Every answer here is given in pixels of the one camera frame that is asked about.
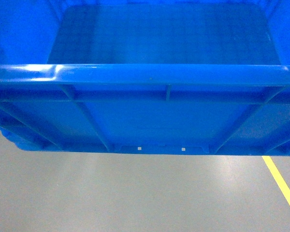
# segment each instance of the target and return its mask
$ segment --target textured plastic surface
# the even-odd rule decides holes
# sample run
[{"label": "textured plastic surface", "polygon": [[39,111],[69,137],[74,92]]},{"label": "textured plastic surface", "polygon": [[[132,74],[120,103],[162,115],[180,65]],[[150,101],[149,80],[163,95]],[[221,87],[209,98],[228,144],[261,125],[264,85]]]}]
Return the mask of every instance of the textured plastic surface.
[{"label": "textured plastic surface", "polygon": [[[24,25],[15,49],[0,37],[0,63],[10,64],[0,65],[0,130],[19,148],[290,155],[285,2],[101,1],[65,16],[64,1],[42,2],[48,36]],[[11,65],[46,63],[47,51],[50,64]]]}]

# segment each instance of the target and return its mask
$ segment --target gray floor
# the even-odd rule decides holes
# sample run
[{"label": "gray floor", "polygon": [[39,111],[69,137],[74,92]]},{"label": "gray floor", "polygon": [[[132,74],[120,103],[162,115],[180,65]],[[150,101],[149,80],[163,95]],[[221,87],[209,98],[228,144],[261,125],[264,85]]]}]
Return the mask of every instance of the gray floor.
[{"label": "gray floor", "polygon": [[[274,157],[290,187],[290,157]],[[262,157],[24,152],[0,134],[0,232],[290,232]]]}]

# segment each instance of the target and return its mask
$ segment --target epoxy floor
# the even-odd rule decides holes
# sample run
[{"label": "epoxy floor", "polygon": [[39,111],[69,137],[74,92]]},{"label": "epoxy floor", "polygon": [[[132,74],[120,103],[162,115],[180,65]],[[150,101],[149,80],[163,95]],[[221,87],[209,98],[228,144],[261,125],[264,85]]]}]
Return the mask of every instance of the epoxy floor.
[{"label": "epoxy floor", "polygon": [[290,206],[262,157],[25,152],[0,133],[4,231],[290,232]]}]

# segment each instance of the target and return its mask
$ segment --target floor marking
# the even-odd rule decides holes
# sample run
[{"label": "floor marking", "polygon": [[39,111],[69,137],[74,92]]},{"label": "floor marking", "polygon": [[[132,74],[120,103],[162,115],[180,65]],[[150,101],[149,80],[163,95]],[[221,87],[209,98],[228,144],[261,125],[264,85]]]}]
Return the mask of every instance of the floor marking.
[{"label": "floor marking", "polygon": [[281,192],[284,194],[287,202],[290,205],[290,188],[286,184],[284,178],[281,176],[279,170],[277,169],[276,165],[274,164],[273,160],[269,156],[262,156],[266,166],[269,168],[272,176],[274,177],[276,183],[278,184]]}]

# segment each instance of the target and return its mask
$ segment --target blue plastic crate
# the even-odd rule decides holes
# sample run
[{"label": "blue plastic crate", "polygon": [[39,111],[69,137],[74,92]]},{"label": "blue plastic crate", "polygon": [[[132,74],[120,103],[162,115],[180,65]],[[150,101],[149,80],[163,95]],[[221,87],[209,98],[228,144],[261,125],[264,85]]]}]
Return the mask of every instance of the blue plastic crate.
[{"label": "blue plastic crate", "polygon": [[290,1],[243,2],[0,1],[2,134],[33,151],[290,155]]}]

